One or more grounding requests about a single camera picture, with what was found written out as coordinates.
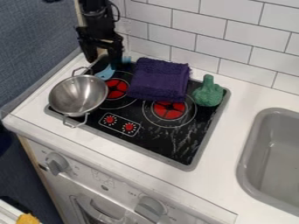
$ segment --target purple towel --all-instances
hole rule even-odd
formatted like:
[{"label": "purple towel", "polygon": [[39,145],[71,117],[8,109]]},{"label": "purple towel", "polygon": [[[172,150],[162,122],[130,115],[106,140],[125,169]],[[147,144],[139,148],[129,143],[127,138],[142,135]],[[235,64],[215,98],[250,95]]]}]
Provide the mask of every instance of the purple towel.
[{"label": "purple towel", "polygon": [[188,64],[140,58],[127,95],[148,101],[183,102],[189,75]]}]

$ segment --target white tile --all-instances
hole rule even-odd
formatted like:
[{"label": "white tile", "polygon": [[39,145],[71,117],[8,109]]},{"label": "white tile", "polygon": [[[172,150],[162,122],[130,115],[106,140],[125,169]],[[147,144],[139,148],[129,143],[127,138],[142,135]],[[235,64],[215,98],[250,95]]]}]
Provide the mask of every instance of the white tile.
[{"label": "white tile", "polygon": [[[110,0],[110,1],[114,3],[117,6],[117,8],[120,10],[121,16],[125,17],[126,14],[125,14],[124,0]],[[113,13],[117,15],[117,11],[115,7],[113,7]]]},{"label": "white tile", "polygon": [[299,57],[286,53],[255,47],[249,64],[299,76]]},{"label": "white tile", "polygon": [[170,26],[171,9],[126,0],[127,17],[157,25]]},{"label": "white tile", "polygon": [[129,41],[128,41],[128,35],[127,34],[120,34],[123,37],[123,48],[124,48],[124,52],[128,53],[129,52]]},{"label": "white tile", "polygon": [[196,51],[228,60],[236,60],[247,63],[251,46],[198,35]]},{"label": "white tile", "polygon": [[142,39],[148,37],[148,24],[125,17],[115,23],[115,30]]},{"label": "white tile", "polygon": [[226,20],[174,10],[172,26],[179,30],[223,38]]},{"label": "white tile", "polygon": [[283,52],[288,43],[289,32],[229,21],[226,39]]},{"label": "white tile", "polygon": [[262,3],[247,0],[201,0],[200,13],[258,24]]},{"label": "white tile", "polygon": [[299,55],[299,34],[292,33],[287,48],[287,53]]},{"label": "white tile", "polygon": [[204,55],[198,52],[190,52],[176,47],[172,47],[171,61],[177,63],[188,63],[191,67],[196,67],[209,72],[216,73],[219,59]]},{"label": "white tile", "polygon": [[261,0],[264,3],[271,3],[271,4],[282,4],[286,6],[298,7],[299,8],[299,1],[298,0]]},{"label": "white tile", "polygon": [[129,36],[129,47],[137,53],[143,53],[163,60],[170,59],[170,47],[167,45]]},{"label": "white tile", "polygon": [[157,4],[182,11],[198,12],[199,0],[149,0],[149,4]]},{"label": "white tile", "polygon": [[132,61],[138,61],[140,58],[144,58],[144,57],[148,58],[148,59],[153,59],[153,60],[157,59],[157,57],[149,56],[144,53],[139,53],[139,52],[134,52],[134,51],[131,51],[129,56],[131,57]]},{"label": "white tile", "polygon": [[286,31],[299,32],[299,10],[289,7],[265,4],[261,25]]},{"label": "white tile", "polygon": [[196,34],[150,24],[149,39],[170,46],[194,50]]},{"label": "white tile", "polygon": [[271,87],[276,72],[222,59],[220,62],[219,74]]},{"label": "white tile", "polygon": [[277,74],[273,88],[299,95],[299,77],[279,73]]}]

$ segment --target toy stove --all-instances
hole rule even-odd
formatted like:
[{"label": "toy stove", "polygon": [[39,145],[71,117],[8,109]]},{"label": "toy stove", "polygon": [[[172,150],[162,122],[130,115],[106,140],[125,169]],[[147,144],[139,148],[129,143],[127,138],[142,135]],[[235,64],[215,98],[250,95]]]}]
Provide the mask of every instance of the toy stove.
[{"label": "toy stove", "polygon": [[[95,73],[103,70],[103,62],[92,66]],[[87,118],[80,128],[122,144],[131,150],[189,171],[197,165],[210,135],[218,121],[229,94],[217,107],[200,107],[191,93],[201,83],[189,80],[184,103],[143,101],[126,96],[133,78],[134,64],[123,66],[107,80],[107,99]],[[51,116],[62,118],[52,108]],[[69,118],[73,123],[84,122],[84,117]]]}]

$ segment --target red burner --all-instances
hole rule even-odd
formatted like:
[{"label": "red burner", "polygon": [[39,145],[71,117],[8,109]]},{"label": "red burner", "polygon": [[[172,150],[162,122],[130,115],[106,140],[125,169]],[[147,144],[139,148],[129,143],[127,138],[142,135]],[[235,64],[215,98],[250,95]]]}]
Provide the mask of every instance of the red burner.
[{"label": "red burner", "polygon": [[184,115],[186,108],[182,102],[158,101],[154,103],[155,114],[165,120],[175,120]]},{"label": "red burner", "polygon": [[134,124],[131,123],[131,122],[127,122],[127,123],[125,124],[124,128],[125,128],[125,130],[127,130],[127,131],[131,131],[131,130],[134,129]]},{"label": "red burner", "polygon": [[128,83],[120,79],[112,79],[106,81],[109,87],[109,93],[107,99],[116,100],[122,98],[129,87]]},{"label": "red burner", "polygon": [[115,122],[115,119],[112,116],[108,116],[106,118],[106,123],[114,123],[114,122]]}]

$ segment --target green toy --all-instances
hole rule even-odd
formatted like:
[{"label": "green toy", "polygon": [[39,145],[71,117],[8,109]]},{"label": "green toy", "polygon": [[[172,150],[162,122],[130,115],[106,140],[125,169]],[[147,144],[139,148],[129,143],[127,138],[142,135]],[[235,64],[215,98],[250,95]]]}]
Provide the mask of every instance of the green toy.
[{"label": "green toy", "polygon": [[223,91],[220,85],[214,84],[214,77],[206,74],[203,85],[195,89],[192,96],[199,106],[214,107],[221,103]]}]

